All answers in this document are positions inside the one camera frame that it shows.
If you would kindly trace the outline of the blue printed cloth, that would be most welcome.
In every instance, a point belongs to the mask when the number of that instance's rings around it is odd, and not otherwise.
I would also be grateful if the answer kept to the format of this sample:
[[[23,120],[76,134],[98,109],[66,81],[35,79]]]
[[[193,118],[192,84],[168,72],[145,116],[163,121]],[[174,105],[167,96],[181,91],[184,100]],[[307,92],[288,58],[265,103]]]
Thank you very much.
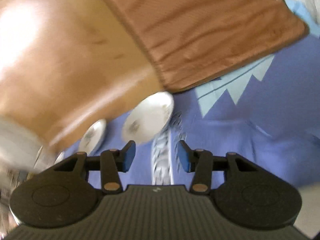
[[[319,38],[310,34],[172,96],[168,126],[153,140],[136,143],[130,171],[120,176],[124,185],[189,185],[191,175],[177,155],[180,140],[219,156],[236,152],[295,187],[319,182]],[[121,130],[130,112],[107,125],[93,155],[127,143]]]

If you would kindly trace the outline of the large white plate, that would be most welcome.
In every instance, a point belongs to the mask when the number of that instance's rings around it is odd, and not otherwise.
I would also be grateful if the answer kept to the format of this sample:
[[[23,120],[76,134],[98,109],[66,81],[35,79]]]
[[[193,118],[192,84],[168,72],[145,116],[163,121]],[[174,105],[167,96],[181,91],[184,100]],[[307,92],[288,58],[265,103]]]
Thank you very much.
[[[157,92],[141,101],[125,120],[121,137],[143,144],[153,140],[168,126],[174,111],[174,97]]]

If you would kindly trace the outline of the small white plate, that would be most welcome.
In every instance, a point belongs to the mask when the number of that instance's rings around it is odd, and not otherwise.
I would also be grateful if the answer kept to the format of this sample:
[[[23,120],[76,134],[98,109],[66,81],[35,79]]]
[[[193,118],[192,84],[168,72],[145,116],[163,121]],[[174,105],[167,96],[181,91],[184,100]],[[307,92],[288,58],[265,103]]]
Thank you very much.
[[[85,152],[87,155],[95,154],[104,142],[106,130],[107,121],[105,119],[99,119],[93,123],[81,138],[78,152]]]

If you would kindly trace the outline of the light blue cartoon sheet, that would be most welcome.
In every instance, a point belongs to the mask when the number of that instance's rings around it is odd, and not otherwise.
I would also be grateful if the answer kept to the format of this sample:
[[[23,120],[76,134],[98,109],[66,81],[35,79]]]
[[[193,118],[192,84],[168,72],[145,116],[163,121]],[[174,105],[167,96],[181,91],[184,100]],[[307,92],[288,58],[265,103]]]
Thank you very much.
[[[319,0],[286,0],[294,14],[304,20],[310,34],[319,38]]]

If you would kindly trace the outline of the brown fabric mat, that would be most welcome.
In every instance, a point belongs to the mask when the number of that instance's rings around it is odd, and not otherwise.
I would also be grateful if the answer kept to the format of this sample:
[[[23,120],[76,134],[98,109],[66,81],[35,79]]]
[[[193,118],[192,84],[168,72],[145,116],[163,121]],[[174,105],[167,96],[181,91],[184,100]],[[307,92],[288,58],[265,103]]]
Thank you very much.
[[[104,0],[163,87],[188,90],[308,34],[284,0]]]

